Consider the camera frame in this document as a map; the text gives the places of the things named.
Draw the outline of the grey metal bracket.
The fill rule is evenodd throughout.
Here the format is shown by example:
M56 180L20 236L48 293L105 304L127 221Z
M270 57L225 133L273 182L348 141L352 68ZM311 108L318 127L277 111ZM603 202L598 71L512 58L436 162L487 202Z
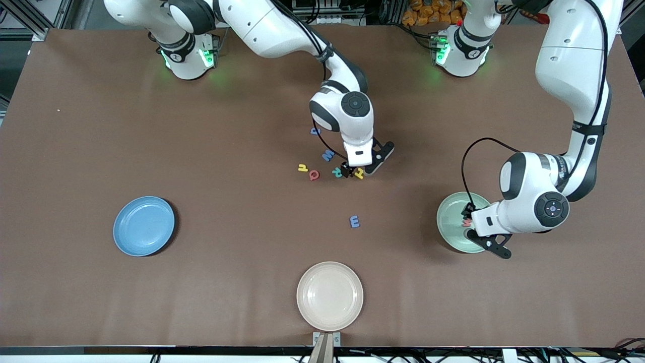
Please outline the grey metal bracket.
M312 345L316 345L321 336L326 335L329 341L332 341L333 347L341 347L341 333L340 332L313 332L312 333Z

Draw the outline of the blue round plate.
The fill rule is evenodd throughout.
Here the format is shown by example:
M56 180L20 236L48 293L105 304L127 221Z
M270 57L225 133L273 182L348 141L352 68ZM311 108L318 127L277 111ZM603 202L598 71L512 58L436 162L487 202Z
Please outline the blue round plate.
M170 243L175 227L175 212L166 200L141 196L128 202L117 214L113 241L125 255L150 257Z

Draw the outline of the green round plate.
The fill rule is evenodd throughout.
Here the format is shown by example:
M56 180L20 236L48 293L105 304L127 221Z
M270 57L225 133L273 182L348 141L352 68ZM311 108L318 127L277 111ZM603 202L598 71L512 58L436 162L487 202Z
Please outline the green round plate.
M462 226L464 221L462 212L468 202L470 202L470 198L466 192L447 196L437 210L438 231L445 242L455 250L470 254L481 253L484 252L484 249L465 237L466 229L475 230L477 223L472 221L472 226L469 228Z

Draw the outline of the aluminium profile beam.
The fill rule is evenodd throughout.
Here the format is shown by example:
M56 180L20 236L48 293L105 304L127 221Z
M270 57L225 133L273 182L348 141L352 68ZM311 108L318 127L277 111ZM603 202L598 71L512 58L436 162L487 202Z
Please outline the aluminium profile beam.
M318 335L307 363L336 363L333 333L325 332Z

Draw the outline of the beige round plate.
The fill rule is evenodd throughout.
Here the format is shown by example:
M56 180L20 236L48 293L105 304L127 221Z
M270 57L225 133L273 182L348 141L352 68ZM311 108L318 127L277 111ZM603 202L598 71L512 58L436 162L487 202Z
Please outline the beige round plate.
M364 289L350 267L334 261L320 262L300 278L296 301L300 315L316 331L338 332L361 314Z

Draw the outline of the orange mesh bag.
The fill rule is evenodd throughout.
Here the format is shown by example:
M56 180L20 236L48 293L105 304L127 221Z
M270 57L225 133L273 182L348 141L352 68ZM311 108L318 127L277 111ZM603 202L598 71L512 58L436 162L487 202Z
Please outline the orange mesh bag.
M468 12L463 0L408 0L401 23L407 27L432 23L460 25Z

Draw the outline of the aluminium frame post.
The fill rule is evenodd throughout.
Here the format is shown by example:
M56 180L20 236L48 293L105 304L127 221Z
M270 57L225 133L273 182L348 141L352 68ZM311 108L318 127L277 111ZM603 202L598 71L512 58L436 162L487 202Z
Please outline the aluminium frame post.
M54 27L29 0L0 0L0 8L20 24L18 28L0 25L0 41L44 41Z

